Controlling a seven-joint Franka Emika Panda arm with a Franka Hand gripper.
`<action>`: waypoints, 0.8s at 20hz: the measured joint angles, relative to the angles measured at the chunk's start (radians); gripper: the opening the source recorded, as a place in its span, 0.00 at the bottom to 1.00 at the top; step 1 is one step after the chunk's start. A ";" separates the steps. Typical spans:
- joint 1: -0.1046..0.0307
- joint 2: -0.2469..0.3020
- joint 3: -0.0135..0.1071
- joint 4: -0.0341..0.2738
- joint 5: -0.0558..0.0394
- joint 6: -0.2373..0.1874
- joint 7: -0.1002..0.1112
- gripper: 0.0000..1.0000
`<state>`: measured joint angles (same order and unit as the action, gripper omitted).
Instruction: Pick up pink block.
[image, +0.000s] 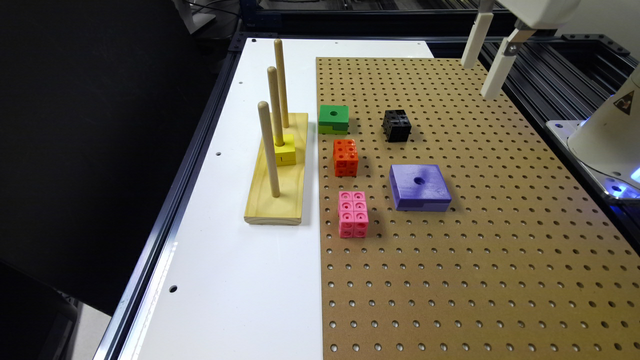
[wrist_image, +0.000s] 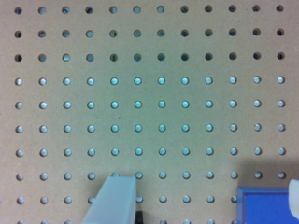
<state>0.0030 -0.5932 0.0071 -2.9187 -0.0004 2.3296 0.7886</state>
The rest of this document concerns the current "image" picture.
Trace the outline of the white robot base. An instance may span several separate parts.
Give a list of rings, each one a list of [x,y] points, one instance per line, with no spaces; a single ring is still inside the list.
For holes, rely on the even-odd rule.
[[[586,120],[546,123],[610,199],[639,199],[639,71]]]

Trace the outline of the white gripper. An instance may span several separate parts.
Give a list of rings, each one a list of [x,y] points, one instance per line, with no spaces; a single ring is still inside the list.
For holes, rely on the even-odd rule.
[[[533,29],[515,29],[504,38],[481,88],[486,100],[495,99],[511,70],[517,53],[534,33],[534,29],[558,29],[570,21],[581,0],[498,0],[512,14]],[[461,65],[470,69],[477,61],[493,20],[491,12],[479,12],[471,28]]]

